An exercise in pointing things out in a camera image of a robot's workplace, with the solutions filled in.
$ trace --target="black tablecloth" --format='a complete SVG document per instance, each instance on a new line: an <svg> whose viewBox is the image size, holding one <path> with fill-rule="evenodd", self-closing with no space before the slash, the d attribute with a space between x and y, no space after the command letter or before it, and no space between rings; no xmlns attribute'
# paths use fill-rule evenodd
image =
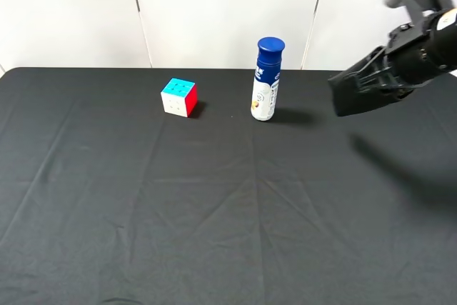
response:
<svg viewBox="0 0 457 305"><path fill-rule="evenodd" d="M283 72L263 123L252 71L10 71L0 304L455 304L457 79L340 119L332 74Z"/></svg>

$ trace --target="white wall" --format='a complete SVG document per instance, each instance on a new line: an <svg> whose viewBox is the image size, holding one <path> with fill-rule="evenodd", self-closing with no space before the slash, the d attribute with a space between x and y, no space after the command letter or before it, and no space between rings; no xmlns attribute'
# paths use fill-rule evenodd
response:
<svg viewBox="0 0 457 305"><path fill-rule="evenodd" d="M383 0L320 0L303 69L347 69L409 21L403 7Z"/></svg>
<svg viewBox="0 0 457 305"><path fill-rule="evenodd" d="M0 0L0 64L150 66L135 0Z"/></svg>
<svg viewBox="0 0 457 305"><path fill-rule="evenodd" d="M316 0L139 0L154 67L253 68L257 41L286 42L300 69Z"/></svg>

